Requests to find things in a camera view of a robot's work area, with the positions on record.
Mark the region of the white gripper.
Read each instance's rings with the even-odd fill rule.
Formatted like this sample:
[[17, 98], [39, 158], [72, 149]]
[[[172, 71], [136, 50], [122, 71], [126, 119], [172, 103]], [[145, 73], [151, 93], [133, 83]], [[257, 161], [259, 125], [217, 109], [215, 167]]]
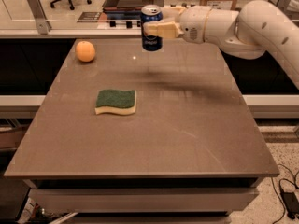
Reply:
[[182, 38], [191, 43], [204, 42], [204, 30], [211, 7], [194, 6], [162, 7], [163, 19], [168, 22], [151, 21], [143, 24], [147, 35], [161, 38]]

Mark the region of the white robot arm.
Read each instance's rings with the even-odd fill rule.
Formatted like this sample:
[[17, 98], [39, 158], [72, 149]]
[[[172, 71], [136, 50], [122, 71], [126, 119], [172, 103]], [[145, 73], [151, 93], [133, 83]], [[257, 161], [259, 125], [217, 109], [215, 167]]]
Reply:
[[148, 35], [209, 43], [221, 51], [252, 60], [268, 52], [299, 88], [299, 27], [276, 6], [253, 0], [240, 11], [208, 6], [163, 7], [160, 21], [142, 25]]

